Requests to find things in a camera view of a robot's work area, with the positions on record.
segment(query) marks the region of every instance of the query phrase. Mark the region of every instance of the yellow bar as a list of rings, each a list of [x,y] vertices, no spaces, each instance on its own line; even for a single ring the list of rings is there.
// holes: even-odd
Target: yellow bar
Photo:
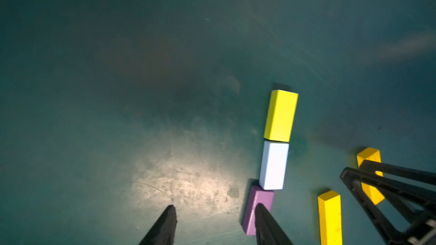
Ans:
[[[369,160],[374,162],[382,162],[380,157],[380,151],[377,149],[373,149],[371,147],[364,149],[357,155],[357,165],[360,167],[363,161]],[[382,172],[375,172],[378,176],[383,176]],[[375,204],[379,204],[382,200],[384,200],[384,196],[379,190],[373,186],[362,183],[362,189],[368,198]]]
[[[264,138],[289,142],[297,99],[297,93],[284,90],[273,90],[271,92]]]
[[[318,196],[321,245],[342,245],[341,195],[334,191]]]

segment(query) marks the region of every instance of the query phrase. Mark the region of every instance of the green table surface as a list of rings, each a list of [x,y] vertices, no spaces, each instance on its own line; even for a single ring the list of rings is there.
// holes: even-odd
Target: green table surface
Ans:
[[[341,182],[363,147],[435,171],[436,0],[0,0],[0,244],[178,245],[242,231],[270,91],[299,94],[272,215],[319,244],[382,244]],[[400,220],[385,202],[384,212]]]

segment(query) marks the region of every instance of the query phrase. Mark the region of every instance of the purple block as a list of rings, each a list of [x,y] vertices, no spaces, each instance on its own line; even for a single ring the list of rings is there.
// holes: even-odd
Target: purple block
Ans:
[[[263,190],[258,185],[251,186],[250,195],[248,196],[247,208],[245,209],[243,230],[247,235],[256,235],[256,226],[254,224],[254,211],[257,204],[263,204],[268,211],[271,210],[274,198],[274,190]]]

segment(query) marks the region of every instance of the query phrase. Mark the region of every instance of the light blue block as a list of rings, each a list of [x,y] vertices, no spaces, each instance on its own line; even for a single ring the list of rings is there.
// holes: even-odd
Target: light blue block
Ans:
[[[283,189],[289,144],[265,140],[259,184],[265,190]]]

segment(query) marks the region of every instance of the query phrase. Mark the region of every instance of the rectangular block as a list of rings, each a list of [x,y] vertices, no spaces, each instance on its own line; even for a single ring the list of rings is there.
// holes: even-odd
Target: rectangular block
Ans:
[[[334,192],[318,196],[321,245],[342,245],[341,196]]]
[[[247,235],[256,235],[255,214],[256,206],[261,203],[268,211],[273,204],[274,191],[263,190],[258,185],[251,186],[250,195],[248,196],[247,208],[244,213],[243,230]]]
[[[271,92],[264,138],[289,142],[297,99],[297,93],[284,90],[273,90]]]
[[[360,167],[363,161],[369,160],[374,162],[382,162],[380,157],[380,151],[377,149],[373,149],[371,147],[364,149],[357,155],[357,165]],[[375,172],[378,176],[383,176],[383,173],[380,171]],[[382,200],[384,200],[384,196],[379,190],[373,186],[362,183],[362,189],[368,198],[375,204],[379,204]]]
[[[283,189],[289,144],[265,140],[259,184],[265,190]]]

